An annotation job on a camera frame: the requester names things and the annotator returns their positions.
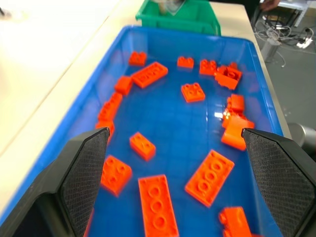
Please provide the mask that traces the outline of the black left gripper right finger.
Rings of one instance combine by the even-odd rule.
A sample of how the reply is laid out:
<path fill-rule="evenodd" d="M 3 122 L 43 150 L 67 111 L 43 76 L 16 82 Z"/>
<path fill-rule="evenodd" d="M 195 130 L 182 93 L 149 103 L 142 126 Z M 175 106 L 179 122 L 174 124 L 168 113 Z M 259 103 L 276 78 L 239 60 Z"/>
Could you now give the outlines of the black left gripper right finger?
<path fill-rule="evenodd" d="M 244 128 L 258 189 L 283 237 L 316 237 L 316 161 L 293 140 Z"/>

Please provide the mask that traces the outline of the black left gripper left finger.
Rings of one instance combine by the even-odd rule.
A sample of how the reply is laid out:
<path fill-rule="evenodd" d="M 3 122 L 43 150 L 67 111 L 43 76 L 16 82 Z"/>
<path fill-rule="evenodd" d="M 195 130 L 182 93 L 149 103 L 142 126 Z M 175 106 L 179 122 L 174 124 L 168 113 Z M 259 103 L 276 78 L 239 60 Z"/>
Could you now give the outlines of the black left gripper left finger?
<path fill-rule="evenodd" d="M 83 237 L 109 136 L 104 127 L 69 140 L 17 202 L 0 226 L 0 237 Z"/>

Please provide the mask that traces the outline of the large blue plastic bin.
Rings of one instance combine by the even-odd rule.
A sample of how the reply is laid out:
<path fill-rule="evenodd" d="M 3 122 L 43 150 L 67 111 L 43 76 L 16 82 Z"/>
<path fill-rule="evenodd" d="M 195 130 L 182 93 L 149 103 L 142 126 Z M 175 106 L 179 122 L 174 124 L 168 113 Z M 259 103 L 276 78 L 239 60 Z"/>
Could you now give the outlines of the large blue plastic bin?
<path fill-rule="evenodd" d="M 145 52 L 147 64 L 159 62 L 168 68 L 168 74 L 143 89 L 134 85 L 118 108 L 107 154 L 127 163 L 133 176 L 119 197 L 104 189 L 99 191 L 90 236 L 145 237 L 138 179 L 164 174 L 180 237 L 222 237 L 218 213 L 226 206 L 241 206 L 253 233 L 282 237 L 257 188 L 247 152 L 221 142 L 224 129 L 219 116 L 231 91 L 220 86 L 213 77 L 200 75 L 198 67 L 202 59 L 223 65 L 236 62 L 242 71 L 236 93 L 245 99 L 246 117 L 259 130 L 281 134 L 254 44 L 245 39 L 136 26 L 122 28 L 0 215 L 0 224 L 35 177 L 57 158 L 66 142 L 95 127 L 98 114 L 114 92 L 117 80 L 138 70 L 128 64 L 134 51 Z M 192 57 L 194 67 L 178 67 L 180 56 Z M 205 100 L 187 103 L 181 86 L 194 82 L 200 84 Z M 136 132 L 156 147 L 156 154 L 149 161 L 130 146 L 129 138 Z M 210 150 L 230 159 L 235 166 L 208 208 L 185 191 L 185 184 Z"/>

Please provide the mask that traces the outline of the green plastic bin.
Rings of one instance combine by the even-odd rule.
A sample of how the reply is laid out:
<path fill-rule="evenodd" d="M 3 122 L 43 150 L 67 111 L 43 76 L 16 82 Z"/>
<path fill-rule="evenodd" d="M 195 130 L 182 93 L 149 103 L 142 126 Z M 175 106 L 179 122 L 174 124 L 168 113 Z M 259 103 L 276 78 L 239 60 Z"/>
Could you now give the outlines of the green plastic bin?
<path fill-rule="evenodd" d="M 135 19 L 140 20 L 143 27 L 221 36 L 221 26 L 207 0 L 186 0 L 174 15 L 161 13 L 156 2 L 144 0 Z"/>

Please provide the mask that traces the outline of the person's bare hand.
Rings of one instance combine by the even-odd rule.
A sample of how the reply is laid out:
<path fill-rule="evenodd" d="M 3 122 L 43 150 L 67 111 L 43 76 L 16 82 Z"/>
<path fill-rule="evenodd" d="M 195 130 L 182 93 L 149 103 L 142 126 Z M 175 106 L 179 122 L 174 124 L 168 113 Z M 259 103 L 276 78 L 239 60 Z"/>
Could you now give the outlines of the person's bare hand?
<path fill-rule="evenodd" d="M 272 9 L 275 9 L 280 3 L 280 1 L 281 0 L 264 0 L 261 3 L 260 8 L 262 11 L 270 11 Z"/>

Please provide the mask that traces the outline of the small orange toy brick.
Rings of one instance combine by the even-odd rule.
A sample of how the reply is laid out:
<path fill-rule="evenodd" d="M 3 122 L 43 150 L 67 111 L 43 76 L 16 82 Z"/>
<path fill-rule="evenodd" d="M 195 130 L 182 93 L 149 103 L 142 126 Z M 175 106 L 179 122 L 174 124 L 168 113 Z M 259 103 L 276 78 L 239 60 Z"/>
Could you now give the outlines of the small orange toy brick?
<path fill-rule="evenodd" d="M 129 138 L 130 146 L 142 159 L 149 161 L 156 154 L 156 147 L 140 132 Z"/>
<path fill-rule="evenodd" d="M 235 90 L 239 82 L 239 79 L 231 78 L 222 74 L 216 74 L 215 80 L 218 82 L 219 85 L 230 90 Z"/>
<path fill-rule="evenodd" d="M 217 63 L 214 60 L 203 59 L 200 62 L 199 73 L 201 75 L 214 76 L 217 72 Z"/>
<path fill-rule="evenodd" d="M 255 128 L 255 123 L 248 120 L 243 114 L 225 110 L 222 115 L 222 127 L 225 130 L 242 131 L 244 128 Z"/>
<path fill-rule="evenodd" d="M 192 57 L 180 56 L 177 60 L 177 66 L 192 69 L 194 67 L 194 60 Z"/>
<path fill-rule="evenodd" d="M 245 109 L 244 97 L 238 94 L 232 94 L 227 98 L 227 109 L 235 113 L 243 113 Z"/>
<path fill-rule="evenodd" d="M 224 226 L 223 237 L 252 237 L 241 206 L 223 208 L 219 213 L 219 221 Z"/>
<path fill-rule="evenodd" d="M 220 66 L 217 69 L 217 73 L 224 75 L 226 77 L 235 79 L 237 81 L 239 81 L 241 79 L 241 76 L 242 76 L 242 72 L 238 69 L 236 62 L 232 62 L 228 66 L 226 66 L 226 65 Z"/>
<path fill-rule="evenodd" d="M 133 86 L 133 81 L 131 77 L 128 76 L 122 76 L 119 78 L 115 85 L 115 91 L 127 96 Z"/>
<path fill-rule="evenodd" d="M 203 92 L 199 83 L 185 84 L 181 86 L 181 92 L 187 103 L 204 101 L 205 93 Z"/>
<path fill-rule="evenodd" d="M 128 63 L 131 66 L 142 66 L 143 67 L 146 64 L 146 60 L 147 60 L 146 53 L 134 51 L 131 53 L 129 60 L 128 60 Z"/>
<path fill-rule="evenodd" d="M 245 151 L 246 144 L 241 135 L 242 130 L 243 128 L 239 125 L 228 124 L 221 138 L 221 142 L 240 151 Z"/>
<path fill-rule="evenodd" d="M 131 167 L 116 157 L 109 155 L 103 165 L 100 185 L 118 197 L 131 177 Z"/>

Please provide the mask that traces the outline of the long orange toy brick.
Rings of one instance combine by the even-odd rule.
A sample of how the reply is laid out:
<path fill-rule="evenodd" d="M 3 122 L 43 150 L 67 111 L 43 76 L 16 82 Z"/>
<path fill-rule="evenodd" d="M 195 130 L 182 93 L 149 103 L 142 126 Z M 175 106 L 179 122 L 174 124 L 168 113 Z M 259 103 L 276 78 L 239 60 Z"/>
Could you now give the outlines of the long orange toy brick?
<path fill-rule="evenodd" d="M 98 115 L 98 120 L 99 121 L 114 120 L 122 100 L 123 100 L 123 95 L 118 92 L 114 92 L 111 95 L 110 99 L 104 103 Z"/>
<path fill-rule="evenodd" d="M 210 207 L 234 166 L 231 160 L 211 150 L 185 185 L 185 191 Z"/>
<path fill-rule="evenodd" d="M 132 74 L 131 79 L 140 88 L 145 88 L 168 73 L 168 68 L 159 62 L 153 62 Z"/>
<path fill-rule="evenodd" d="M 167 178 L 138 179 L 145 237 L 179 237 Z"/>

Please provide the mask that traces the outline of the white power strip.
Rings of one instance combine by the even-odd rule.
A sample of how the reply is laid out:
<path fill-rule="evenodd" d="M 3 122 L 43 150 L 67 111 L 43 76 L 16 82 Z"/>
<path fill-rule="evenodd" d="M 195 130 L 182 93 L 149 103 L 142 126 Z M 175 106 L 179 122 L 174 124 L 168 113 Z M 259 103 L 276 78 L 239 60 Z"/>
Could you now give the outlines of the white power strip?
<path fill-rule="evenodd" d="M 296 43 L 296 46 L 300 49 L 307 48 L 313 42 L 312 38 L 300 38 Z"/>

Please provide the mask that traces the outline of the clear plastic bag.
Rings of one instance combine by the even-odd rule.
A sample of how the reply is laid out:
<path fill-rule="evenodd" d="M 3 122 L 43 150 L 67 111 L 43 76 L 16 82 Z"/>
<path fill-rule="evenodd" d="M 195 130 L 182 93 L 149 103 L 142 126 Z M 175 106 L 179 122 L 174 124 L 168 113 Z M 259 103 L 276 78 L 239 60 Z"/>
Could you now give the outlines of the clear plastic bag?
<path fill-rule="evenodd" d="M 186 0 L 153 0 L 159 6 L 159 11 L 162 14 L 169 13 L 175 15 L 183 6 Z"/>

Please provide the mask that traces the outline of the silver metal cylinder post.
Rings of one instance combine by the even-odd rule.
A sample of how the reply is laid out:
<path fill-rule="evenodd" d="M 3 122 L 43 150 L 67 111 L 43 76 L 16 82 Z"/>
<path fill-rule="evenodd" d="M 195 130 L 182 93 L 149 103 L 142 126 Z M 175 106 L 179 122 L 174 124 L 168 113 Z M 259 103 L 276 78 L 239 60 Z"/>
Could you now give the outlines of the silver metal cylinder post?
<path fill-rule="evenodd" d="M 295 141 L 316 162 L 316 130 L 290 122 L 288 128 Z"/>
<path fill-rule="evenodd" d="M 264 62 L 269 63 L 273 60 L 278 48 L 280 47 L 281 42 L 275 39 L 267 39 L 267 41 L 264 43 L 261 54 L 263 57 Z"/>

